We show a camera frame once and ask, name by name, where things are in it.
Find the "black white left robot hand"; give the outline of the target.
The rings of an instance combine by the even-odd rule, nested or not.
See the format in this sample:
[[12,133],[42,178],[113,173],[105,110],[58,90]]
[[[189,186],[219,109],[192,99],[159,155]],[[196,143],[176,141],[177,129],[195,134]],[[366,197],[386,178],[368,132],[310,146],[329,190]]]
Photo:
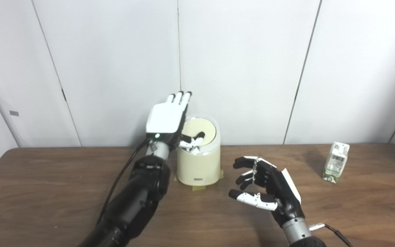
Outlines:
[[182,134],[191,96],[191,91],[179,91],[170,94],[166,102],[153,106],[146,123],[147,138],[166,144],[169,151],[177,147],[192,150],[201,144],[205,137],[203,131],[195,136]]

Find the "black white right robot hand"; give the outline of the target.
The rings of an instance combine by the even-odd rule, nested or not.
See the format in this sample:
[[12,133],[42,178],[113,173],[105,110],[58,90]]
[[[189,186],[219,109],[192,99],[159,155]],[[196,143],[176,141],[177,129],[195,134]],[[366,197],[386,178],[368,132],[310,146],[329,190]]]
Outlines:
[[287,169],[279,170],[257,156],[238,157],[232,166],[234,169],[250,170],[237,178],[236,184],[240,189],[231,189],[228,194],[230,198],[271,211],[281,228],[295,218],[305,218],[301,196]]

